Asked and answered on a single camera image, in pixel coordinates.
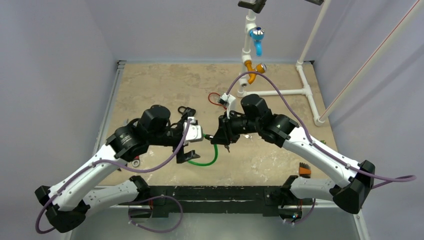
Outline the green cable lock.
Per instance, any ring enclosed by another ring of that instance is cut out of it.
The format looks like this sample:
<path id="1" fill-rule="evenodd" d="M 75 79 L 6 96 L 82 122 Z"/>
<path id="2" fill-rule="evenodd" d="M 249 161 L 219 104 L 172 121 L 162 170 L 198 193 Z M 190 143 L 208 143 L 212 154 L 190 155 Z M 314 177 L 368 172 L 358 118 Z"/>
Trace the green cable lock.
<path id="1" fill-rule="evenodd" d="M 210 143 L 211 135 L 203 134 L 203 142 L 200 148 L 200 158 L 189 160 L 188 163 L 196 167 L 210 167 L 213 165 L 219 158 L 219 148 L 217 145 L 212 145 Z"/>

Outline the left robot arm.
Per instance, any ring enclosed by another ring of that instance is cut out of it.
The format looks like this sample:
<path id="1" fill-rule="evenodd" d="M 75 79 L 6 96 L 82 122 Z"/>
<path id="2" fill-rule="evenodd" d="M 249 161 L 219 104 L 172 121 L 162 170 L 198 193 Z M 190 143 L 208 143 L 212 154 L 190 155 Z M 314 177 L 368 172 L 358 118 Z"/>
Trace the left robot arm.
<path id="1" fill-rule="evenodd" d="M 40 217 L 46 217 L 52 230 L 69 232 L 87 217 L 108 207 L 123 203 L 142 205 L 151 203 L 151 189 L 135 169 L 134 176 L 107 188 L 96 186 L 118 169 L 145 154 L 150 146 L 171 147 L 170 159 L 182 164 L 198 157 L 194 150 L 184 151 L 189 143 L 204 138 L 198 120 L 184 112 L 176 123 L 170 122 L 171 113 L 162 105 L 153 105 L 141 117 L 117 128 L 99 150 L 78 170 L 53 186 L 42 185 L 35 195 L 42 205 Z"/>

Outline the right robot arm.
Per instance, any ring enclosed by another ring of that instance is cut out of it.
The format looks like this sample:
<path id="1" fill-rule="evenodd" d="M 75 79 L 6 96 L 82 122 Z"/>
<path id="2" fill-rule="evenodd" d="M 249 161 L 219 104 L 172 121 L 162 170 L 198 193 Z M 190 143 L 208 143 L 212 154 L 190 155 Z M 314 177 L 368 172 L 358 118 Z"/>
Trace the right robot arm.
<path id="1" fill-rule="evenodd" d="M 228 148 L 242 135 L 257 133 L 265 142 L 295 153 L 329 177 L 327 180 L 295 177 L 280 191 L 284 202 L 321 199 L 334 202 L 350 214 L 359 213 L 374 186 L 371 175 L 376 167 L 373 163 L 341 155 L 310 136 L 305 127 L 290 117 L 272 113 L 266 101 L 257 94 L 241 99 L 243 113 L 234 110 L 235 100 L 227 93 L 220 97 L 219 103 L 226 107 L 226 113 L 218 117 L 218 129 L 211 144 Z"/>

